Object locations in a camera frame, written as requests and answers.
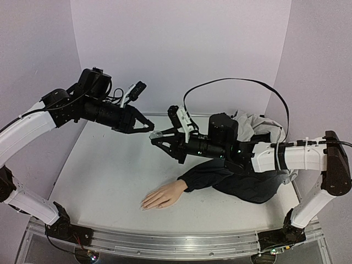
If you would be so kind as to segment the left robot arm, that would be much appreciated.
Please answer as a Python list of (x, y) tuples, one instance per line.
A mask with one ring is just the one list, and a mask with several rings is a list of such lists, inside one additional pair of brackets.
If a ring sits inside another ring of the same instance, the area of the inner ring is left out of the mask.
[(79, 233), (64, 207), (24, 188), (6, 162), (37, 138), (70, 121), (84, 119), (123, 134), (148, 133), (155, 125), (129, 103), (146, 89), (138, 81), (121, 97), (111, 97), (112, 78), (98, 68), (84, 69), (67, 89), (44, 95), (27, 112), (1, 129), (1, 202), (41, 220), (49, 237), (69, 240)]

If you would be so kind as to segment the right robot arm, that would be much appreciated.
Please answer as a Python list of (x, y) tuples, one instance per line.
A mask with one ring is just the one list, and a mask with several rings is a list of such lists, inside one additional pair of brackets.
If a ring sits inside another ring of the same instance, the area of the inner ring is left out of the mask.
[(187, 155), (206, 157), (177, 178), (150, 193), (145, 209), (165, 208), (184, 192), (212, 187), (239, 199), (262, 204), (280, 185), (290, 182), (299, 170), (319, 171), (317, 183), (308, 195), (286, 215), (283, 227), (258, 235), (262, 251), (291, 246), (306, 239), (308, 223), (335, 197), (351, 190), (351, 176), (345, 143), (333, 131), (324, 137), (286, 142), (282, 127), (268, 119), (254, 125), (241, 123), (224, 113), (211, 115), (208, 133), (203, 135), (188, 114), (177, 108), (169, 113), (173, 127), (154, 131), (153, 145), (184, 163)]

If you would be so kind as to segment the clear nail polish bottle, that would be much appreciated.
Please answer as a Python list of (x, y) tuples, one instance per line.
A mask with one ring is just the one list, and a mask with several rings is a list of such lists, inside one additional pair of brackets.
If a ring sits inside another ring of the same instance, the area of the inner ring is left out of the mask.
[(161, 131), (153, 131), (149, 135), (150, 140), (158, 139), (158, 138), (162, 138), (162, 137), (163, 137), (163, 133)]

